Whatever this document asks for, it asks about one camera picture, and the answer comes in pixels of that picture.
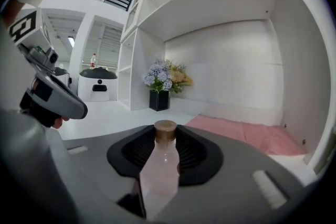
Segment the ceiling light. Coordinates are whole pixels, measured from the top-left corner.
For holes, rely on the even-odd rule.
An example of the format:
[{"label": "ceiling light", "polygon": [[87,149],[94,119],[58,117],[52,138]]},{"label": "ceiling light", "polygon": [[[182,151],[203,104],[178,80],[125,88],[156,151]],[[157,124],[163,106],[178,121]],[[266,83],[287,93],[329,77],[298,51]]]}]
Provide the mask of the ceiling light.
[{"label": "ceiling light", "polygon": [[75,40],[74,40],[74,37],[68,37],[68,39],[69,39],[69,42],[70,42],[70,44],[72,45],[72,47],[74,46],[74,44],[75,44]]}]

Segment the person's hand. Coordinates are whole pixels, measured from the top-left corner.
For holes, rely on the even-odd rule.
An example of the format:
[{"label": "person's hand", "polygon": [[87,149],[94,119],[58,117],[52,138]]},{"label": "person's hand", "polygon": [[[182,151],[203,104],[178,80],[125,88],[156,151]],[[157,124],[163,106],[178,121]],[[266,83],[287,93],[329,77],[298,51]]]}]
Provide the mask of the person's hand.
[{"label": "person's hand", "polygon": [[61,128],[61,126],[63,124],[63,121],[68,121],[68,120],[69,120],[68,118],[63,118],[63,117],[55,119],[55,122],[53,124],[53,128],[55,128],[55,129]]}]

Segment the purple hydrangea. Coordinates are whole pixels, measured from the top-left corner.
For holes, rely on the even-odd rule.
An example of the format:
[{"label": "purple hydrangea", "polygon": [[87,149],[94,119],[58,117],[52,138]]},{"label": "purple hydrangea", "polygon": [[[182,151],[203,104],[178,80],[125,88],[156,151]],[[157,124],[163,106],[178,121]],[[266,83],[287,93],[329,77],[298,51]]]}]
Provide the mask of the purple hydrangea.
[{"label": "purple hydrangea", "polygon": [[162,71],[158,74],[158,80],[165,82],[167,80],[167,73]]},{"label": "purple hydrangea", "polygon": [[163,66],[162,65],[158,65],[158,64],[153,64],[150,68],[149,68],[149,72],[153,73],[154,76],[157,76],[158,74],[160,74],[163,70]]},{"label": "purple hydrangea", "polygon": [[154,83],[155,76],[150,73],[146,73],[142,76],[142,80],[146,85],[150,86]]},{"label": "purple hydrangea", "polygon": [[171,89],[173,85],[173,82],[170,79],[167,79],[164,83],[163,83],[163,90],[164,91],[169,91]]},{"label": "purple hydrangea", "polygon": [[168,71],[169,69],[169,65],[162,59],[155,60],[154,64],[161,66],[163,71]]}]

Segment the flowers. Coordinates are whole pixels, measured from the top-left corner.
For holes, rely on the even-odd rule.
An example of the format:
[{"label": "flowers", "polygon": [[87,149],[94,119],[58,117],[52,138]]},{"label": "flowers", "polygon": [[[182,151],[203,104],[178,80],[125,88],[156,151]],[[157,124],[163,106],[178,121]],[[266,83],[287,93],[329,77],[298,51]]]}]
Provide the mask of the flowers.
[{"label": "flowers", "polygon": [[142,76],[143,82],[151,90],[182,92],[183,86],[192,86],[193,80],[185,73],[184,65],[174,65],[169,60],[158,59]]}]

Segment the plastic bottle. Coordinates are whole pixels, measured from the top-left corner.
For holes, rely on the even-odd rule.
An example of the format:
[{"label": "plastic bottle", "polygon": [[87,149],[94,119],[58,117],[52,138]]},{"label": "plastic bottle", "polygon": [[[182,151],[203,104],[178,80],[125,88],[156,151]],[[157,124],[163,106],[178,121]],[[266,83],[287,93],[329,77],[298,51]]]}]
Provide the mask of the plastic bottle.
[{"label": "plastic bottle", "polygon": [[96,67],[96,54],[93,54],[91,57],[90,69],[93,69],[95,67]]},{"label": "plastic bottle", "polygon": [[155,123],[155,147],[140,172],[140,185],[147,220],[153,218],[176,195],[180,157],[176,150],[176,123]]}]

